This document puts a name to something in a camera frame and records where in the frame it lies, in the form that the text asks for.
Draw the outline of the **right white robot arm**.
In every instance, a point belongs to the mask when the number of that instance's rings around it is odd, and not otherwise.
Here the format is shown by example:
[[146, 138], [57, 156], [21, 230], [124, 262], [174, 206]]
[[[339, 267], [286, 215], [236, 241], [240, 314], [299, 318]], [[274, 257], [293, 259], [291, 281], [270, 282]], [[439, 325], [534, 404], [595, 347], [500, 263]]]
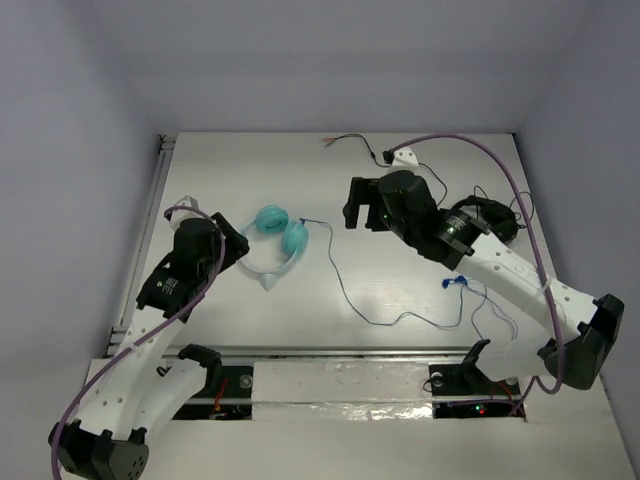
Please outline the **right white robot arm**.
[[476, 342], [457, 367], [466, 388], [483, 393], [510, 377], [546, 374], [577, 390], [592, 387], [617, 340], [620, 299], [595, 298], [541, 274], [485, 222], [438, 208], [426, 181], [410, 171], [353, 178], [343, 208], [346, 228], [356, 227], [363, 205], [367, 229], [393, 232], [421, 257], [481, 282], [544, 329], [508, 347]]

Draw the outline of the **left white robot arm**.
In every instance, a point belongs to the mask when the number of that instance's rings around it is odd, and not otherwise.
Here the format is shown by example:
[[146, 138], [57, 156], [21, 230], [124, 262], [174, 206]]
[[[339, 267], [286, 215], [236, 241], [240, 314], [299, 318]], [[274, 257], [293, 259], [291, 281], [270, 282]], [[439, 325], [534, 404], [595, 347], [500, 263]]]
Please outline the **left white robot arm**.
[[221, 355], [189, 344], [159, 373], [162, 358], [220, 273], [249, 251], [247, 239], [219, 212], [168, 208], [172, 250], [143, 283], [139, 311], [152, 318], [131, 322], [124, 343], [86, 381], [49, 434], [51, 471], [82, 479], [138, 479], [151, 440], [197, 394], [218, 393]]

